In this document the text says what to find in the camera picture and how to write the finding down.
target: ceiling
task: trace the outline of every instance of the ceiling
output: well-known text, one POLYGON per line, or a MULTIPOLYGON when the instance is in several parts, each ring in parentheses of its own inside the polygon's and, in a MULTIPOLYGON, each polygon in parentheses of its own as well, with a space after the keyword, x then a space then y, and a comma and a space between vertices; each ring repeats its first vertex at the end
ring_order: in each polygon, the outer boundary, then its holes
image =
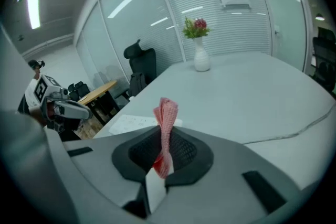
POLYGON ((20 53, 58 37, 72 34, 85 0, 39 0, 41 26, 31 29, 27 0, 7 1, 3 24, 20 53))

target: white table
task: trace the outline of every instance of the white table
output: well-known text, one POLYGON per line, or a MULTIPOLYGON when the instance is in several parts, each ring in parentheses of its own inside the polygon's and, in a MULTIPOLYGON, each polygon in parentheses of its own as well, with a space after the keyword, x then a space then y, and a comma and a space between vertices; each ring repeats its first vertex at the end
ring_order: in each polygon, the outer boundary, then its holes
POLYGON ((196 72, 193 62, 169 67, 95 138, 111 135, 109 128, 122 114, 154 116, 160 97, 178 103, 183 127, 243 144, 295 134, 331 110, 296 137, 247 145, 301 188, 318 179, 330 157, 325 147, 332 149, 335 143, 334 99, 299 70, 266 54, 231 54, 211 61, 208 72, 196 72))

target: floor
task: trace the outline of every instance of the floor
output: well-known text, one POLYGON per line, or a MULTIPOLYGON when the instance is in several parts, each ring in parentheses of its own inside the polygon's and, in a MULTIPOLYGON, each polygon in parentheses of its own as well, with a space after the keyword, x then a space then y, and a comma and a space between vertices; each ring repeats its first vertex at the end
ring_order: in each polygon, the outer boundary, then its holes
MULTIPOLYGON (((101 116, 101 118, 108 122, 110 120, 110 117, 108 115, 104 115, 102 111, 97 110, 97 113, 101 116)), ((111 111, 112 116, 116 115, 117 111, 113 109, 111 111)), ((92 139, 101 129, 103 128, 103 125, 97 120, 95 116, 92 116, 92 118, 85 121, 83 126, 78 128, 75 133, 82 139, 92 139)))

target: chair headrest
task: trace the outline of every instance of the chair headrest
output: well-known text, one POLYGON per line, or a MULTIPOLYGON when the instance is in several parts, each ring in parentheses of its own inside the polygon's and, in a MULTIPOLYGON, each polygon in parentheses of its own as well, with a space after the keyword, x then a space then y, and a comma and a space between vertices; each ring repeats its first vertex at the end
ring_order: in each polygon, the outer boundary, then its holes
POLYGON ((143 53, 143 50, 139 46, 139 42, 140 40, 138 39, 136 43, 125 49, 124 57, 126 59, 138 57, 143 53))
POLYGON ((328 41, 331 41, 332 43, 336 42, 335 34, 333 31, 322 27, 318 27, 318 30, 319 30, 319 38, 324 38, 328 41))
POLYGON ((83 82, 80 81, 78 83, 75 84, 75 87, 78 89, 79 87, 81 87, 83 85, 83 82))
POLYGON ((68 87, 69 92, 73 92, 75 90, 74 84, 70 84, 68 87))

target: wooden desk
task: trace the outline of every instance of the wooden desk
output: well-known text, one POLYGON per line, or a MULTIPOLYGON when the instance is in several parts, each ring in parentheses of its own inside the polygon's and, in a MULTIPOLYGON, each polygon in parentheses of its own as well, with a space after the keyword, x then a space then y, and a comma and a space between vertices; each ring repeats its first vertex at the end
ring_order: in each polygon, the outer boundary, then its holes
POLYGON ((96 110, 94 109, 94 106, 92 105, 91 102, 105 93, 109 96, 109 100, 110 100, 111 104, 113 105, 113 107, 119 112, 120 109, 119 109, 118 105, 116 104, 116 102, 112 98, 111 94, 109 93, 109 90, 112 87, 114 87, 116 84, 117 84, 117 82, 115 80, 110 81, 110 82, 106 83, 105 85, 100 86, 97 89, 94 89, 92 92, 89 92, 86 96, 82 97, 78 101, 78 103, 80 103, 80 104, 87 105, 89 107, 89 109, 92 111, 92 113, 94 114, 94 116, 97 118, 97 120, 102 125, 105 125, 106 122, 99 116, 99 114, 96 112, 96 110))

